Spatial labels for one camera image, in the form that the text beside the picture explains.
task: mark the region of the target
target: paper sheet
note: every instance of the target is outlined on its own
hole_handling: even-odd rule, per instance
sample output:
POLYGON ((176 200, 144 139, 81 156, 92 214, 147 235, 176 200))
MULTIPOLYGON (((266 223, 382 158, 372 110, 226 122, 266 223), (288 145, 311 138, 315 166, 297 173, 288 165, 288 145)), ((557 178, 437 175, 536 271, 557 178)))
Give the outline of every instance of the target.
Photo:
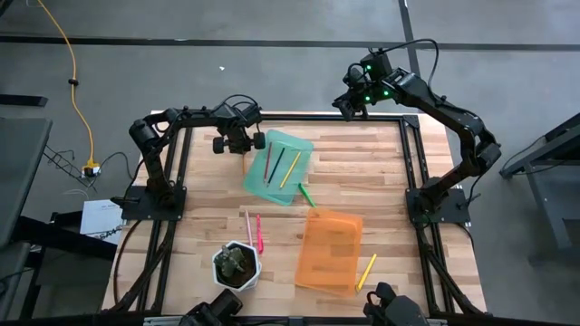
MULTIPOLYGON (((85 201, 82 209, 81 234, 91 234, 90 236, 98 238, 99 235, 111 231, 119 225, 124 225, 121 213, 122 209, 110 200, 85 201)), ((109 235, 103 240, 118 245, 120 237, 121 231, 109 235)))

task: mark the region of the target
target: gray floor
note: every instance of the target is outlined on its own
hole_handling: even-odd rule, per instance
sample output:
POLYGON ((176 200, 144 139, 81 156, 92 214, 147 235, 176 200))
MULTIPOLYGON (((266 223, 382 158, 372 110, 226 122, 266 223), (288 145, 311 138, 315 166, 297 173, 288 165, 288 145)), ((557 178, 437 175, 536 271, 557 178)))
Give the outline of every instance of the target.
MULTIPOLYGON (((168 37, 224 40, 403 41, 394 0, 46 0, 71 35, 168 37)), ((408 0, 416 38, 448 43, 580 43, 574 0, 408 0)), ((0 32, 51 34, 42 9, 15 0, 0 18, 0 32)), ((131 122, 151 110, 216 103, 230 93, 255 96, 266 110, 332 110, 343 92, 346 66, 366 50, 285 47, 75 46, 79 64, 78 102, 95 137, 97 159, 115 151, 138 151, 128 137, 131 122)), ((405 51, 393 64, 409 66, 405 51)), ((433 52, 419 52, 426 74, 433 52)), ((478 183, 473 203, 476 256, 488 310, 498 316, 580 323, 580 273, 549 264, 533 268, 530 254, 551 245, 551 234, 532 199, 527 181, 505 181, 498 169, 513 153, 578 112, 580 53, 442 52, 434 91, 475 111, 504 153, 478 183)), ((66 81, 69 53, 61 45, 0 43, 0 92, 48 97, 44 109, 0 108, 2 116, 53 119, 49 144, 73 149, 77 166, 88 155, 88 139, 70 104, 66 81)), ((378 111, 414 110, 381 103, 378 111)), ((453 157, 459 143, 449 136, 453 157)), ((119 195, 129 181, 121 159, 103 168, 92 199, 119 195)), ((43 161, 24 213, 47 220, 53 211, 82 207, 82 197, 63 192, 79 185, 43 161)), ((36 315, 98 309, 110 264, 65 257, 48 266, 47 284, 36 315), (68 299, 82 293, 83 301, 68 299)))

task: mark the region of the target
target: soil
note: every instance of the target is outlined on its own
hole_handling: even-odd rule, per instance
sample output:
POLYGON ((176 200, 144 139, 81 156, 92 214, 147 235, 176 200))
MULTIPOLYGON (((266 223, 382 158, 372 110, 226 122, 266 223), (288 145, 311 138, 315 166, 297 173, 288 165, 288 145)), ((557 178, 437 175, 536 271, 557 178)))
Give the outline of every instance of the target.
POLYGON ((244 272, 242 273, 239 270, 235 270, 232 277, 229 277, 229 278, 225 277, 221 273, 219 268, 216 269, 216 272, 217 272, 217 279, 221 283, 237 289, 240 286, 246 284, 247 281, 249 281, 252 277, 254 277, 254 275, 256 275, 256 258, 254 257, 254 251, 247 249, 241 245, 232 244, 227 249, 234 249, 234 248, 240 248, 242 250, 242 254, 244 255, 244 258, 246 258, 246 263, 242 264, 242 268, 244 269, 244 272))

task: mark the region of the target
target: wooden table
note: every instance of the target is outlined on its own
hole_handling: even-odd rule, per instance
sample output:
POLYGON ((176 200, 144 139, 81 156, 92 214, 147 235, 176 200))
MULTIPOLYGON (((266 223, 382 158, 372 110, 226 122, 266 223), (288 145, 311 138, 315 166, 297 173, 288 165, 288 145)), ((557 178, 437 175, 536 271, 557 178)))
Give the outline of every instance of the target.
MULTIPOLYGON (((452 167, 445 128, 429 116, 419 116, 429 172, 441 176, 452 167)), ((187 312, 201 301, 211 302, 223 290, 213 283, 211 256, 230 240, 247 241, 245 209, 252 217, 260 214, 262 218, 265 251, 260 257, 263 271, 257 287, 239 294, 244 303, 239 315, 362 317, 365 294, 381 281, 391 284, 396 293, 412 298, 426 312, 417 240, 403 194, 408 185, 398 124, 265 121, 260 127, 262 131, 277 129, 314 143, 304 184, 318 206, 362 216, 357 279, 372 254, 378 255, 366 284, 358 295, 346 299, 295 286, 295 268, 309 209, 305 198, 298 194, 291 206, 279 206, 247 193, 242 187, 241 156, 213 154, 211 142, 218 134, 216 129, 199 128, 194 129, 188 157, 188 199, 173 245, 163 314, 187 312)), ((416 158, 412 137, 410 142, 411 154, 416 158)), ((255 154, 252 151, 246 155, 247 168, 255 154)), ((173 171, 177 171, 179 155, 174 162, 173 171)), ((142 168, 136 184, 143 185, 146 176, 142 168)), ((416 179, 421 185, 420 176, 416 179)), ((252 220, 256 231, 256 221, 252 220)), ((142 223, 128 241, 119 269, 121 296, 143 268, 150 229, 151 223, 142 223)), ((127 230, 125 227, 121 240, 127 230)), ((441 225, 440 233, 449 273, 471 301, 485 311, 468 236, 456 225, 441 225)), ((434 282, 438 304, 443 307, 438 277, 434 277, 434 282)), ((156 284, 154 274, 148 307, 156 284)), ((109 282, 103 308, 112 304, 109 282)))

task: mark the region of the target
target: pink marker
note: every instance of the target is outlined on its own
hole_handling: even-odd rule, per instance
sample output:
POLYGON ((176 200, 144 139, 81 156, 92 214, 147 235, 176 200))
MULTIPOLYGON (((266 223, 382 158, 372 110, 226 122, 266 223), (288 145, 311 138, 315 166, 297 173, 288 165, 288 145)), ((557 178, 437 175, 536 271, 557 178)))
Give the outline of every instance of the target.
POLYGON ((256 216, 256 232, 257 232, 257 252, 262 254, 264 252, 264 239, 262 239, 262 226, 260 224, 260 215, 256 216))

